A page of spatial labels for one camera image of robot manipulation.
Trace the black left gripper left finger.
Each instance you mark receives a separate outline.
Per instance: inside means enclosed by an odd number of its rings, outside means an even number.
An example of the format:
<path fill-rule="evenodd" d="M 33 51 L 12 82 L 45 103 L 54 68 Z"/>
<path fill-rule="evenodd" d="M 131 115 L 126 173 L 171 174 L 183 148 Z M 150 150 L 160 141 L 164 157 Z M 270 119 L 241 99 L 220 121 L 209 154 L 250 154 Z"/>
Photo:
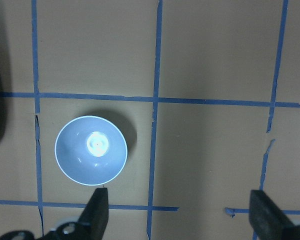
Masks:
<path fill-rule="evenodd" d="M 86 230 L 90 240 L 101 240 L 109 221 L 108 189 L 97 188 L 89 199 L 78 223 Z"/>

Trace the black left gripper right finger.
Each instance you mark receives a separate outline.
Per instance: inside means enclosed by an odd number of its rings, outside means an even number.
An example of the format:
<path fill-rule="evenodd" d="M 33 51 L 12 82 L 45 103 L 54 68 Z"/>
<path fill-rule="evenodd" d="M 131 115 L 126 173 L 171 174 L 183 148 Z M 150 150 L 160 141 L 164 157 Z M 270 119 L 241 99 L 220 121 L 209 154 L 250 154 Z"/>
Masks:
<path fill-rule="evenodd" d="M 263 190 L 251 190 L 249 223 L 260 240 L 300 240 L 300 224 L 291 221 Z"/>

